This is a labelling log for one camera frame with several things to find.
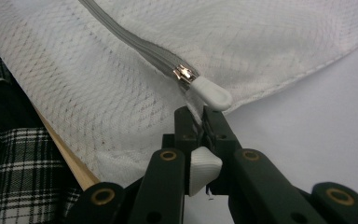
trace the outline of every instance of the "white mesh fabric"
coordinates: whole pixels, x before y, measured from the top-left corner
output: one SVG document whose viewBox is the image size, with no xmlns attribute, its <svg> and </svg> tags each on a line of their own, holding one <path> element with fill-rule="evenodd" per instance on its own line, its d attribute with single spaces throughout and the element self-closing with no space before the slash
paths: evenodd
<svg viewBox="0 0 358 224">
<path fill-rule="evenodd" d="M 358 1 L 97 3 L 230 91 L 230 110 L 358 46 Z M 75 154 L 101 180 L 123 186 L 144 173 L 162 134 L 173 132 L 173 111 L 186 104 L 176 83 L 76 0 L 1 0 L 0 55 Z"/>
</svg>

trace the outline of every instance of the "gray zipper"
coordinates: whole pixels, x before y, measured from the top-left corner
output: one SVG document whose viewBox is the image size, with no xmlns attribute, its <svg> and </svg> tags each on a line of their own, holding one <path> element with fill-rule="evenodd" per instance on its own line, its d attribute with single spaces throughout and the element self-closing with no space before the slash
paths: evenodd
<svg viewBox="0 0 358 224">
<path fill-rule="evenodd" d="M 199 77 L 195 69 L 193 69 L 188 63 L 186 63 L 184 60 L 182 60 L 172 52 L 147 40 L 143 40 L 139 36 L 134 35 L 130 31 L 124 29 L 105 11 L 103 11 L 103 9 L 100 8 L 100 6 L 98 6 L 98 4 L 94 0 L 79 0 L 79 2 L 91 13 L 92 16 L 94 16 L 95 19 L 97 19 L 102 25 L 104 25 L 113 35 L 115 35 L 117 38 L 119 38 L 121 41 L 123 41 L 133 49 L 137 50 L 146 60 L 148 60 L 164 75 L 168 77 L 173 77 L 174 79 L 178 80 L 179 84 L 185 90 L 188 90 L 191 87 L 191 84 Z M 213 97 L 216 96 L 216 94 L 229 94 L 226 90 L 222 89 L 221 87 L 218 87 L 216 84 L 205 79 L 204 77 L 198 78 L 197 84 L 204 90 L 198 90 L 201 91 L 201 93 L 197 91 L 196 93 L 208 105 L 211 105 L 209 104 L 209 102 L 213 101 Z"/>
</svg>

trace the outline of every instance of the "white zipper pull tab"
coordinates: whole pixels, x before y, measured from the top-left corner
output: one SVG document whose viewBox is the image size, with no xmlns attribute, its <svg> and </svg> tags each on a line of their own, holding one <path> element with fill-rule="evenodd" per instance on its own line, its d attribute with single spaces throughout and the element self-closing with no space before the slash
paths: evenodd
<svg viewBox="0 0 358 224">
<path fill-rule="evenodd" d="M 199 77 L 181 64 L 173 72 L 186 90 L 193 90 L 213 110 L 224 111 L 231 107 L 231 94 L 209 79 Z"/>
</svg>

